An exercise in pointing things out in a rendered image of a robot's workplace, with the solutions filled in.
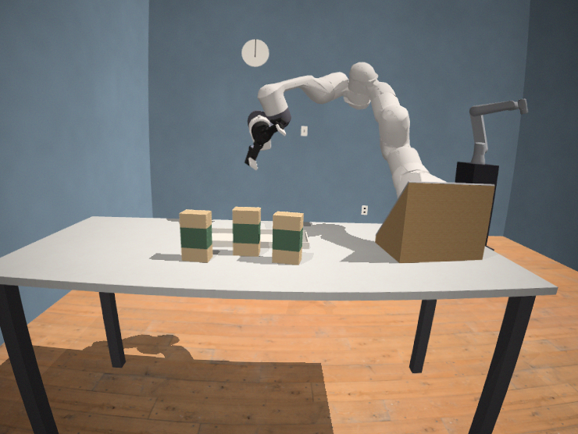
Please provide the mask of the tan rectangular pack with dark green band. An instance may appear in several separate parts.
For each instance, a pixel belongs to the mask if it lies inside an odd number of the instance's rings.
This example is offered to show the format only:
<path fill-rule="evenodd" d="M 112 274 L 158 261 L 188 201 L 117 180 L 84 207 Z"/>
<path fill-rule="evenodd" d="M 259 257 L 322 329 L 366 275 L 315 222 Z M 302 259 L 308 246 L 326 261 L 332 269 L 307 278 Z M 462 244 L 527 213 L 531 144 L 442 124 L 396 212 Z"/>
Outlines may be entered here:
<path fill-rule="evenodd" d="M 233 255 L 258 257 L 261 239 L 261 208 L 233 209 Z"/>
<path fill-rule="evenodd" d="M 273 214 L 272 262 L 299 265 L 302 254 L 304 213 Z"/>
<path fill-rule="evenodd" d="M 179 214 L 182 261 L 208 263 L 212 258 L 212 211 L 185 210 Z"/>

